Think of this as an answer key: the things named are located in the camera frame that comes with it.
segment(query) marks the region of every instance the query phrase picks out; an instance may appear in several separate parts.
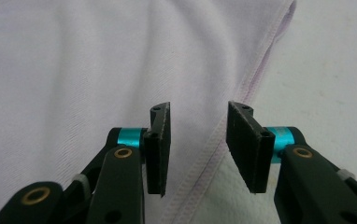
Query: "fabric fold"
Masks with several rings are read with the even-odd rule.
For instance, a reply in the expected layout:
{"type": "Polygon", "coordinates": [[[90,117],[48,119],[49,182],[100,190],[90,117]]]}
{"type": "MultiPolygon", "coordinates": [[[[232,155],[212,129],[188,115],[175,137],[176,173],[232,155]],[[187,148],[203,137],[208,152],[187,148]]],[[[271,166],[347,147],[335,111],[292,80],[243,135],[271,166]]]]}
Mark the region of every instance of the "fabric fold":
{"type": "Polygon", "coordinates": [[[248,102],[293,0],[0,0],[0,209],[67,187],[113,127],[171,102],[166,195],[147,223],[186,223],[218,167],[229,100],[248,102]]]}

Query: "white fabric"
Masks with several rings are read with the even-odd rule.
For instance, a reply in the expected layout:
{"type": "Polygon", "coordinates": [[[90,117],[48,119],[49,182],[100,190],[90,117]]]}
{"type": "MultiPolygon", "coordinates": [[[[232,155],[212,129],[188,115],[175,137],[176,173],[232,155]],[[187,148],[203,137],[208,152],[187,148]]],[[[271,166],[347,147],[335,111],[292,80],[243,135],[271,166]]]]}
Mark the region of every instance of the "white fabric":
{"type": "Polygon", "coordinates": [[[33,182],[68,186],[111,128],[148,127],[169,101],[167,190],[147,221],[186,222],[227,102],[251,98],[292,2],[0,0],[0,209],[33,182]]]}
{"type": "MultiPolygon", "coordinates": [[[[357,1],[297,1],[269,62],[250,104],[254,117],[264,126],[298,127],[310,146],[357,179],[357,1]]],[[[226,153],[191,223],[280,223],[279,168],[272,165],[267,193],[253,195],[226,153]]]]}

